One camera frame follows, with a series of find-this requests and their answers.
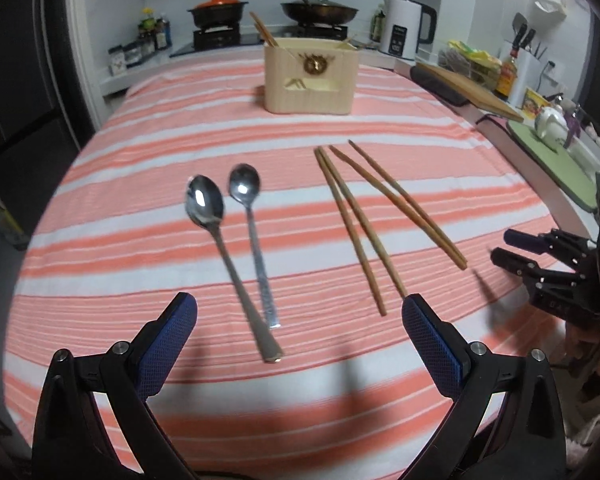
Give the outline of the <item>sauce bottle yellow label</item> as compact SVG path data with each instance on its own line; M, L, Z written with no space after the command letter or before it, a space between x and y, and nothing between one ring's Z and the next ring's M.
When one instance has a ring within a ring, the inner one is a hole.
M494 94L504 101L508 100L517 79L518 51L518 48L513 48L509 51L509 55L502 62L498 83L494 88Z

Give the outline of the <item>small white jar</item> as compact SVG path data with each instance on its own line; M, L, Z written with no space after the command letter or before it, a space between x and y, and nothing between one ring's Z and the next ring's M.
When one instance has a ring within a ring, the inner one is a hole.
M126 71L125 54L121 44L108 50L109 71L111 76L118 76Z

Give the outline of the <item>green tray mat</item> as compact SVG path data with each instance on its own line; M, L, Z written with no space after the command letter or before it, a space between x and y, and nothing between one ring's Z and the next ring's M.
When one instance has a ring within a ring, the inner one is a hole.
M506 122L506 129L517 144L583 210L596 211L596 185L561 145L553 151L521 122Z

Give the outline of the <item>white electric kettle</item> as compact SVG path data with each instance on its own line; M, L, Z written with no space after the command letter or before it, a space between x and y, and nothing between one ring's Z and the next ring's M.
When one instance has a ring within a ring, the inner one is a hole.
M414 61L422 44L434 43L437 21L437 10L432 6L414 0L387 0L379 51Z

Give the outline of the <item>wide-bowl steel spoon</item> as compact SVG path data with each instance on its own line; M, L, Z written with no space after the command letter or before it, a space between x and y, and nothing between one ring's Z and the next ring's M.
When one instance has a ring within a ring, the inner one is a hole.
M219 187L202 174L191 177L185 191L185 210L189 219L196 226L205 229L213 238L242 306L242 312L244 312L262 361L278 363L284 352L251 301L225 246L221 233L224 200Z

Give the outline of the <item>chopstick in holder left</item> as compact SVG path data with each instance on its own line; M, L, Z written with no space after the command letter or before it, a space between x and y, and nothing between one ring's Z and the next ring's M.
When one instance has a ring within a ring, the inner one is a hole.
M256 26L256 29L260 36L263 38L264 42L270 47L277 48L278 42L268 30L268 28L265 26L265 24L262 22L262 20L257 16L257 14L250 11L249 15L250 18L252 18L254 26Z

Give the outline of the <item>pink striped tablecloth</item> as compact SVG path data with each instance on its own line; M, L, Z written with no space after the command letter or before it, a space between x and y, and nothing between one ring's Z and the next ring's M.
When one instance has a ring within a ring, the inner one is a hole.
M364 67L346 116L273 115L261 60L193 63L132 88L67 172L32 237L10 309L8 412L33 434L53 353L106 351L177 292L198 322L150 402L195 468L259 479L393 479L449 408L401 321L377 258L376 304L316 148L366 151L413 195L467 259L460 270L346 165L343 180L410 292L491 350L553 354L562 324L528 304L491 263L507 229L546 232L542 200L496 148L428 92ZM254 204L283 359L260 358L210 235L188 218L185 187L260 174Z

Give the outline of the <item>wooden utensil holder box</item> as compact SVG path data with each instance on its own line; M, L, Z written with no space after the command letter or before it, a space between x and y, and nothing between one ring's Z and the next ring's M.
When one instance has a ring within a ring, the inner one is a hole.
M358 49L343 41L278 38L264 47L264 108L273 114L351 113Z

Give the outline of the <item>black wok with lid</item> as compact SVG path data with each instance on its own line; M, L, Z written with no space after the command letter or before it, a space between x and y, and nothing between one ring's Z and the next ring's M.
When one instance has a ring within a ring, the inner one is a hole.
M358 9L332 0L294 0L280 6L287 18L300 25L340 26L358 15Z

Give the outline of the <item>orange-lid clay pot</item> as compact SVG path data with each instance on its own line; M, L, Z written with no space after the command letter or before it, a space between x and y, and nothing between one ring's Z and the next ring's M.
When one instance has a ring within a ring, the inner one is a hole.
M209 0L188 12L192 14L196 27L207 30L238 24L246 5L245 1L240 0Z

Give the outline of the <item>gas stove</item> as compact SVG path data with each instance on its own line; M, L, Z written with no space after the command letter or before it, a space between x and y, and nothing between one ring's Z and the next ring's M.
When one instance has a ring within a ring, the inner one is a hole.
M347 26L337 25L284 25L274 27L272 34L275 38L312 38L312 39L330 39L330 40L353 40L359 44L366 44L363 35L360 32L349 30ZM234 48L234 47L252 47L260 46L264 40L258 32L246 32L239 25L229 28L219 28L215 30L195 30L193 41L185 47L176 50L170 54L171 58L190 55L193 53Z

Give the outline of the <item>bag of yellow items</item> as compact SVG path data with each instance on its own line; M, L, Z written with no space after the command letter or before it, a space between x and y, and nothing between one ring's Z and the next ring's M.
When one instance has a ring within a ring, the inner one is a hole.
M494 90L502 62L485 50L473 49L463 41L450 40L438 52L438 65L471 79L483 88Z

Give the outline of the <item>white knife holder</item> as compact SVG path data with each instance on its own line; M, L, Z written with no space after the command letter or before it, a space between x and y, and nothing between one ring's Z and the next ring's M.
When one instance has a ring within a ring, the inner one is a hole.
M521 108L524 95L528 89L536 89L542 79L542 70L545 65L540 61L540 56L531 51L531 43L535 32L529 27L527 19L520 13L516 13L512 21L514 36L518 35L519 29L524 30L524 36L520 42L517 58L517 78L513 89L508 97L508 104L512 107Z

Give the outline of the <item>wooden chopstick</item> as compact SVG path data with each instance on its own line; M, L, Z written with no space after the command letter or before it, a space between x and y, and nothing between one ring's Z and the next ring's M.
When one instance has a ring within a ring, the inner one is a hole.
M388 200L390 200L390 202L402 212L402 214L405 214L415 226L418 226L419 229L421 229L422 232L424 232L430 238L430 240L434 242L434 244L441 248L460 270L467 269L468 263L464 264L463 261L460 260L460 257L455 255L455 252L452 251L451 247L445 244L442 238L436 232L434 232L432 227L428 226L428 224L422 220L422 217L416 211L414 211L410 204L407 203L407 201L404 200L404 198L398 192L396 192L396 190L383 177L381 177L381 179L375 177L365 167L356 162L349 155L344 154L343 151L341 151L339 148L336 148L336 146L329 145L328 148L332 154L354 169L373 188L376 188L376 190L381 192L382 195L385 195Z
M336 180L330 173L320 148L316 148L314 150L314 155L315 155L316 161L318 163L318 166L320 166L320 168L321 168L321 172L323 173L326 183L330 189L330 192L332 192L332 198L334 199L334 201L336 203L336 206L340 213L340 217L344 224L344 228L346 229L346 231L349 235L350 242L353 246L356 258L358 258L358 263L360 264L360 266L362 268L362 271L366 278L368 287L370 288L370 292L372 293L372 296L375 300L375 304L376 304L377 310L379 312L379 315L386 316L387 315L386 307L384 304L384 300L382 300L381 292L380 292L379 286L377 284L375 275L373 274L372 268L370 267L370 264L368 263L368 260L366 258L365 252L364 252L364 248L362 246L360 238L358 237L358 233L355 231L355 227L354 227L353 222L348 214L347 207L344 206L344 201L343 201L342 197L340 196L339 188L336 183Z
M385 250L384 244L381 243L379 236L376 234L375 230L370 224L370 220L368 220L366 214L364 214L362 207L349 190L347 183L344 182L335 165L330 161L324 148L320 146L315 151L318 162L325 167L326 174L335 182L335 185L338 188L340 194L349 204L349 207L355 215L355 218L358 219L358 223L362 226L362 230L366 234L367 238L370 240L370 244L372 244L374 251L378 255L382 264L384 265L387 273L391 278L391 281L393 282L394 287L396 288L396 291L399 293L401 298L404 298L407 295L407 290L403 285L398 271L394 267L388 252Z
M434 219L431 218L429 214L427 214L427 211L424 208L422 208L419 205L419 203L417 203L417 200L415 200L410 194L408 194L407 190L402 185L400 185L400 183L391 174L389 174L388 171L385 170L385 168L381 166L381 164L377 160L373 159L373 157L370 156L370 154L368 154L366 151L360 148L358 144L356 144L352 140L349 140L348 143L352 146L352 148L355 149L355 151L358 152L358 154L360 154L366 160L366 162L370 164L370 166L372 166L375 169L376 172L378 172L378 174L381 175L381 177L383 177L396 190L396 192L398 192L404 198L404 200L407 201L407 203L410 204L414 211L416 211L422 217L422 220L424 220L428 224L428 226L432 227L434 232L436 232L442 238L445 244L451 247L452 251L455 252L455 255L459 256L460 260L462 260L464 264L467 264L467 258L462 254L460 248L458 248L452 242L452 240L445 234L445 232L440 228L440 226L437 225L437 222L435 222Z
M258 34L260 35L260 37L262 38L262 40L270 47L277 47L278 43L275 40L275 38L272 36L272 34L268 31L268 29L259 24L256 23L254 24L254 27L257 29Z

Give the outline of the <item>condiment bottles group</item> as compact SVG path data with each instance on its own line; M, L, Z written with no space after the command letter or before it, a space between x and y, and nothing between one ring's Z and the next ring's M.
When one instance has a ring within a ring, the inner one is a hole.
M157 52L172 47L171 23L166 14L155 14L151 8L142 11L136 38L123 47L127 68L139 66Z

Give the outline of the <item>small yellow packet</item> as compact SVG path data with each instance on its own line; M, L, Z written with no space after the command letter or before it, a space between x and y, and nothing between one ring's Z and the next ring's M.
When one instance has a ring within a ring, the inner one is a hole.
M525 118L535 120L542 112L543 108L547 106L550 106L550 102L548 102L547 99L544 99L538 92L530 87L526 88L520 107L521 114L523 114Z

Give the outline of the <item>white teapot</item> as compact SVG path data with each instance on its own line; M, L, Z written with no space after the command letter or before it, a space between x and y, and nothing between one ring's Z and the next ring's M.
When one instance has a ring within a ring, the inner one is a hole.
M560 107L544 106L534 120L535 136L550 150L569 148L581 133L578 118Z

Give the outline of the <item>wooden cutting board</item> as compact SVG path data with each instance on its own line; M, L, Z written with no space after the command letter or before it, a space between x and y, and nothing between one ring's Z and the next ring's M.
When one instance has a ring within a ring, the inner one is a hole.
M468 99L472 105L480 108L480 110L485 110L486 112L513 120L514 122L524 121L521 114L514 110L513 107L510 107L506 102L500 100L490 91L486 90L486 88L481 87L480 84L477 84L466 76L427 63L417 62L416 66L445 82L453 90Z

